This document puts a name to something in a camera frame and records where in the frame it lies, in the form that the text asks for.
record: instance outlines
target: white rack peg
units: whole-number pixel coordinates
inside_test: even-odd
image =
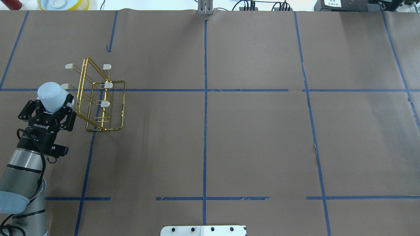
[[[104,69],[105,71],[110,70],[111,68],[112,68],[112,66],[111,66],[110,64],[104,64],[103,69]]]
[[[69,85],[68,85],[68,84],[62,84],[62,85],[61,85],[61,87],[62,87],[63,89],[69,89]]]
[[[111,89],[113,86],[114,86],[113,83],[111,83],[111,82],[105,82],[104,89]]]
[[[67,64],[66,66],[65,66],[65,68],[66,69],[72,69],[73,68],[73,63],[70,63],[70,64]]]
[[[109,101],[101,101],[101,107],[102,108],[107,108],[107,107],[109,107],[109,105],[111,105]]]

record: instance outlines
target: table surface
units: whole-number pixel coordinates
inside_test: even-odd
[[[77,119],[58,134],[70,150],[45,173],[50,235],[203,224],[253,236],[418,235],[420,31],[407,22],[419,20],[4,11],[0,172],[37,88],[77,85],[64,66],[91,57],[127,82],[124,127],[90,133]]]

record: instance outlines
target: robotiq logo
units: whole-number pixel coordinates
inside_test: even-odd
[[[40,127],[40,128],[44,128],[44,129],[48,129],[49,126],[42,126],[39,124],[34,124],[35,127]]]

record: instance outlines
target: white bracket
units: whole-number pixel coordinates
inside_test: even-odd
[[[62,87],[63,89],[70,89],[69,84],[62,84],[62,85],[61,85],[61,87]]]
[[[246,236],[246,226],[165,226],[160,236]]]
[[[102,108],[107,108],[107,107],[109,107],[109,105],[111,105],[111,103],[109,101],[101,101],[101,107]]]
[[[112,66],[110,64],[104,64],[104,66],[102,67],[105,71],[110,70],[112,68]]]
[[[67,64],[67,65],[65,66],[65,68],[66,68],[67,70],[72,69],[72,68],[73,68],[73,63]]]
[[[198,0],[199,15],[213,15],[213,0]]]
[[[113,86],[114,86],[113,83],[111,83],[111,82],[105,82],[104,89],[111,89]]]

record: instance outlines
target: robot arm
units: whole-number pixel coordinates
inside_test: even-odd
[[[64,102],[61,100],[60,107],[53,113],[48,112],[41,97],[28,101],[18,115],[19,119],[28,122],[28,126],[25,130],[18,129],[18,137],[20,132],[22,137],[19,137],[17,148],[0,179],[0,213],[11,214],[0,225],[3,236],[47,234],[44,155],[57,159],[68,152],[68,147],[54,144],[57,133],[60,130],[72,131],[76,119],[76,113],[71,108],[74,97],[66,94]],[[10,218],[13,223],[5,226]]]

